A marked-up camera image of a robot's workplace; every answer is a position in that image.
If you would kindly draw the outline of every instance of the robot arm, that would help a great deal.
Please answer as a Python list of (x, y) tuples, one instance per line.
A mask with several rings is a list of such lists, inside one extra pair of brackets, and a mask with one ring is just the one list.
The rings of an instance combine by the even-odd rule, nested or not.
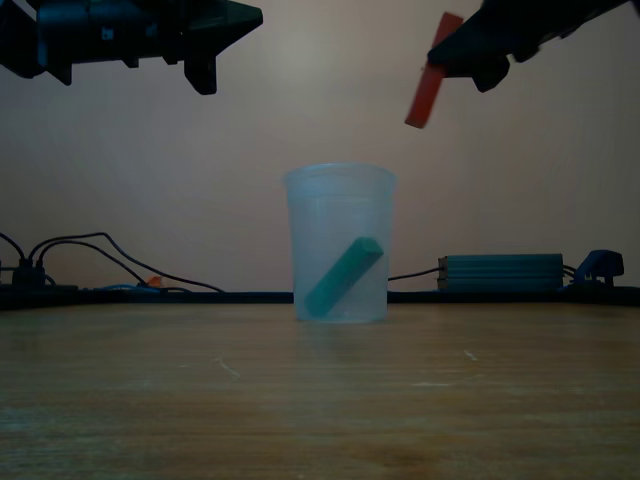
[(24, 78), (45, 71), (71, 84), (74, 63), (184, 61), (202, 95), (216, 93), (215, 60), (262, 25), (259, 8), (227, 0), (29, 0), (34, 21), (0, 0), (0, 64)]
[[(448, 77), (471, 77), (481, 92), (509, 73), (507, 55), (517, 62), (533, 57), (540, 45), (565, 38), (627, 0), (485, 0), (480, 10), (429, 52), (429, 63)], [(640, 0), (634, 0), (640, 13)]]

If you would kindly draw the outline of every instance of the cup rim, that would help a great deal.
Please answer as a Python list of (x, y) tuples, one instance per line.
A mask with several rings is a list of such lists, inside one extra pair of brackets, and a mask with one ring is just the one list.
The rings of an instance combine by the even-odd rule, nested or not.
[(340, 163), (340, 162), (335, 162), (335, 163), (319, 163), (319, 164), (315, 164), (315, 165), (307, 165), (304, 167), (299, 167), (296, 168), (295, 170), (291, 170), (290, 172), (288, 172), (287, 174), (285, 174), (284, 176), (284, 181), (285, 183), (290, 182), (291, 180), (295, 179), (296, 177), (303, 177), (303, 176), (307, 176), (309, 174), (313, 175), (313, 174), (322, 174), (324, 170), (328, 170), (328, 169), (349, 169), (349, 168), (358, 168), (358, 169), (366, 169), (369, 170), (370, 172), (377, 172), (380, 173), (384, 176), (389, 177), (391, 180), (396, 179), (396, 176), (394, 173), (390, 172), (389, 170), (387, 170), (384, 167), (378, 167), (377, 165), (370, 165), (368, 163)]

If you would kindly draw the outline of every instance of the wire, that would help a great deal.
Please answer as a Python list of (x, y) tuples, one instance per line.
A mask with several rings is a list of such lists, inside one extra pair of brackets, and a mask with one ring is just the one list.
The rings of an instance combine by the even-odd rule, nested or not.
[[(181, 278), (181, 277), (176, 277), (175, 275), (169, 275), (168, 273), (164, 273), (156, 268), (150, 267), (149, 265), (147, 265), (146, 263), (142, 263), (139, 260), (136, 260), (135, 258), (133, 258), (131, 255), (129, 255), (128, 253), (126, 253), (124, 250), (122, 250), (122, 248), (120, 248), (120, 245), (118, 245), (113, 238), (111, 238), (111, 236), (108, 233), (105, 232), (97, 232), (97, 233), (88, 233), (86, 235), (69, 235), (66, 237), (56, 237), (56, 238), (50, 238), (48, 240), (45, 240), (43, 242), (40, 242), (38, 245), (36, 245), (33, 250), (31, 250), (31, 253), (29, 254), (29, 258), (31, 260), (33, 260), (33, 257), (35, 256), (35, 254), (38, 252), (38, 249), (40, 247), (43, 247), (45, 245), (47, 245), (48, 243), (52, 243), (52, 242), (58, 242), (61, 240), (80, 240), (82, 238), (93, 238), (93, 237), (104, 237), (106, 238), (109, 243), (111, 245), (113, 245), (113, 248), (115, 248), (120, 255), (122, 255), (124, 258), (126, 258), (127, 260), (129, 260), (130, 262), (135, 263), (136, 265), (142, 267), (142, 268), (146, 268), (147, 270), (156, 273), (158, 275), (161, 275), (165, 278), (169, 278), (171, 280), (175, 280), (176, 282), (182, 282), (182, 283), (187, 283), (189, 285), (196, 285), (198, 287), (204, 287), (204, 288), (208, 288), (210, 290), (215, 290), (218, 293), (225, 293), (224, 290), (215, 287), (213, 285), (209, 285), (207, 283), (202, 283), (202, 282), (195, 282), (193, 280), (187, 280), (186, 278)], [(46, 247), (41, 253), (40, 253), (40, 260), (42, 260), (42, 257), (44, 256), (44, 252), (47, 250)]]
[(424, 272), (418, 273), (410, 273), (409, 275), (400, 275), (399, 277), (391, 277), (389, 279), (390, 282), (395, 282), (396, 280), (404, 280), (405, 278), (414, 278), (414, 277), (422, 277), (423, 275), (429, 275), (430, 273), (439, 272), (442, 270), (441, 268), (432, 268), (431, 270), (425, 270)]
[(126, 283), (123, 283), (120, 285), (109, 285), (108, 287), (100, 287), (94, 290), (97, 290), (97, 291), (129, 290), (132, 292), (160, 293), (157, 288), (139, 287), (137, 285), (129, 285)]
[(22, 251), (22, 249), (20, 248), (20, 245), (18, 245), (16, 242), (14, 242), (13, 240), (11, 240), (7, 235), (5, 235), (4, 233), (0, 232), (0, 238), (4, 239), (5, 241), (7, 241), (8, 243), (11, 244), (11, 246), (13, 248), (16, 249), (16, 251), (18, 252), (18, 255), (20, 255), (20, 260), (24, 260), (24, 252)]
[(111, 255), (109, 255), (107, 252), (105, 252), (104, 250), (102, 250), (99, 247), (96, 247), (95, 245), (91, 245), (90, 243), (85, 243), (85, 242), (76, 242), (73, 240), (61, 240), (58, 242), (53, 242), (50, 243), (49, 245), (47, 245), (42, 252), (40, 253), (40, 258), (38, 259), (38, 262), (43, 262), (44, 256), (45, 254), (49, 251), (49, 249), (57, 246), (57, 245), (82, 245), (83, 247), (87, 247), (87, 248), (91, 248), (92, 250), (95, 250), (96, 252), (101, 253), (102, 255), (104, 255), (105, 257), (107, 257), (109, 260), (111, 260), (112, 262), (117, 263), (118, 265), (120, 265), (122, 268), (124, 268), (127, 272), (129, 272), (132, 276), (135, 277), (136, 280), (138, 280), (140, 283), (145, 283), (144, 279), (138, 275), (136, 272), (134, 272), (133, 270), (131, 270), (129, 267), (127, 267), (124, 263), (122, 263), (120, 260), (118, 260), (115, 257), (112, 257)]
[(564, 272), (564, 274), (567, 277), (576, 278), (576, 269), (575, 268), (570, 267), (569, 265), (563, 265), (562, 269), (563, 269), (562, 271)]
[(186, 288), (180, 288), (180, 287), (160, 288), (159, 290), (163, 293), (165, 292), (166, 293), (169, 293), (169, 292), (193, 293), (191, 290), (188, 290)]

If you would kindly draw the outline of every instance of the black cable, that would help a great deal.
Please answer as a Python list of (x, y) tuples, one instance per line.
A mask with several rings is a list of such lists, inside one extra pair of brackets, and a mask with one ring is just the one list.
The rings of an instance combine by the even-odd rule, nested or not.
[(40, 258), (38, 258), (38, 263), (42, 263), (45, 254), (49, 251), (49, 249), (57, 246), (57, 245), (82, 245), (83, 247), (87, 247), (87, 248), (91, 248), (92, 250), (95, 250), (96, 252), (101, 253), (102, 255), (104, 255), (105, 257), (107, 257), (109, 260), (111, 260), (112, 262), (117, 263), (118, 265), (120, 265), (122, 268), (124, 268), (127, 272), (129, 272), (132, 276), (135, 277), (136, 280), (138, 280), (138, 282), (145, 284), (144, 279), (138, 275), (136, 272), (134, 272), (133, 270), (131, 270), (129, 267), (127, 267), (124, 263), (122, 263), (120, 260), (118, 260), (115, 257), (112, 257), (111, 255), (109, 255), (107, 252), (105, 252), (104, 250), (102, 250), (99, 247), (96, 247), (95, 245), (91, 245), (90, 243), (85, 243), (85, 242), (76, 242), (73, 240), (61, 240), (59, 242), (53, 242), (50, 243), (49, 245), (47, 245), (42, 252), (40, 253)]
[(160, 293), (171, 293), (171, 292), (179, 292), (179, 293), (193, 293), (191, 290), (180, 287), (168, 287), (168, 288), (159, 288), (158, 291)]
[(423, 275), (429, 275), (430, 273), (439, 272), (442, 270), (441, 268), (432, 268), (431, 270), (426, 270), (424, 272), (419, 273), (410, 273), (409, 275), (400, 275), (399, 277), (391, 277), (389, 279), (390, 282), (395, 282), (396, 280), (404, 280), (405, 278), (414, 278), (414, 277), (422, 277)]
[(20, 255), (20, 260), (24, 260), (24, 252), (22, 251), (22, 249), (20, 248), (20, 245), (18, 245), (16, 242), (14, 242), (13, 240), (11, 240), (8, 236), (6, 236), (4, 233), (0, 233), (0, 238), (6, 240), (8, 243), (11, 244), (11, 246), (13, 248), (16, 249), (16, 251), (18, 252), (18, 255)]
[[(48, 243), (51, 243), (51, 242), (58, 242), (58, 241), (61, 241), (61, 240), (79, 240), (79, 239), (82, 239), (82, 238), (93, 238), (93, 237), (104, 237), (104, 238), (106, 238), (109, 241), (109, 243), (111, 245), (113, 245), (113, 248), (115, 248), (120, 253), (120, 255), (122, 255), (124, 258), (126, 258), (130, 262), (133, 262), (133, 263), (135, 263), (136, 265), (138, 265), (138, 266), (140, 266), (142, 268), (146, 268), (147, 270), (149, 270), (149, 271), (151, 271), (151, 272), (153, 272), (155, 274), (158, 274), (158, 275), (160, 275), (162, 277), (166, 277), (166, 278), (169, 278), (171, 280), (175, 280), (176, 282), (187, 283), (189, 285), (196, 285), (198, 287), (208, 288), (210, 290), (215, 290), (218, 293), (225, 293), (224, 290), (222, 290), (222, 289), (220, 289), (218, 287), (215, 287), (213, 285), (209, 285), (207, 283), (202, 283), (202, 282), (195, 282), (193, 280), (187, 280), (186, 278), (176, 277), (175, 275), (169, 275), (168, 273), (164, 273), (164, 272), (162, 272), (162, 271), (160, 271), (160, 270), (158, 270), (156, 268), (150, 267), (149, 265), (147, 265), (145, 263), (142, 263), (139, 260), (136, 260), (135, 258), (130, 256), (129, 254), (127, 254), (124, 250), (122, 250), (122, 248), (120, 248), (120, 245), (118, 245), (113, 240), (113, 238), (111, 238), (111, 236), (108, 233), (105, 233), (105, 232), (88, 233), (86, 235), (68, 235), (66, 237), (50, 238), (50, 239), (45, 240), (43, 242), (40, 242), (38, 245), (36, 245), (33, 248), (33, 250), (31, 250), (31, 253), (29, 254), (29, 258), (31, 260), (33, 260), (33, 257), (38, 252), (38, 249), (40, 247), (43, 247), (43, 246), (47, 245)], [(40, 260), (42, 260), (42, 257), (44, 256), (45, 250), (43, 250), (40, 253)]]

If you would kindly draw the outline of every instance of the white wall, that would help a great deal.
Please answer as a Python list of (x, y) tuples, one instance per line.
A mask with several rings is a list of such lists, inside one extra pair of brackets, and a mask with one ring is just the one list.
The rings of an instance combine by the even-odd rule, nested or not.
[[(403, 120), (439, 18), (479, 2), (253, 4), (265, 25), (219, 58), (213, 97), (161, 60), (77, 66), (69, 88), (0, 70), (0, 229), (25, 246), (107, 230), (176, 274), (289, 289), (282, 175), (369, 162), (399, 178), (394, 274), (456, 253), (562, 252), (577, 266), (610, 248), (625, 256), (623, 283), (640, 285), (640, 23), (630, 5), (546, 45), (492, 92), (446, 81), (418, 131)], [(12, 263), (3, 244), (0, 255)], [(129, 281), (80, 247), (59, 247), (47, 267), (63, 283)]]

